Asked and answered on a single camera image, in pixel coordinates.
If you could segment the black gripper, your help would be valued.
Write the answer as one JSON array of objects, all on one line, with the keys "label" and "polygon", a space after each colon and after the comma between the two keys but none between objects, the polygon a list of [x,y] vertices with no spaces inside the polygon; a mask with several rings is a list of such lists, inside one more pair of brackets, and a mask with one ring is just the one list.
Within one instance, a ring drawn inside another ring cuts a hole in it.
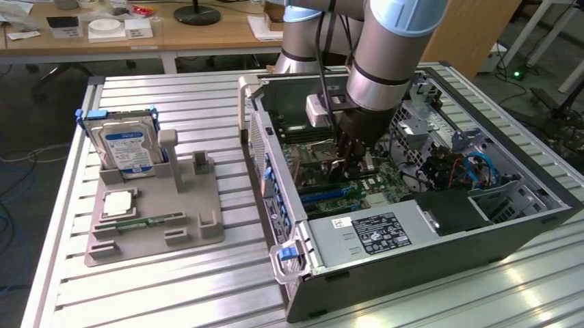
[{"label": "black gripper", "polygon": [[338,148],[371,148],[386,133],[394,115],[394,109],[370,111],[359,107],[343,111],[338,123]]}]

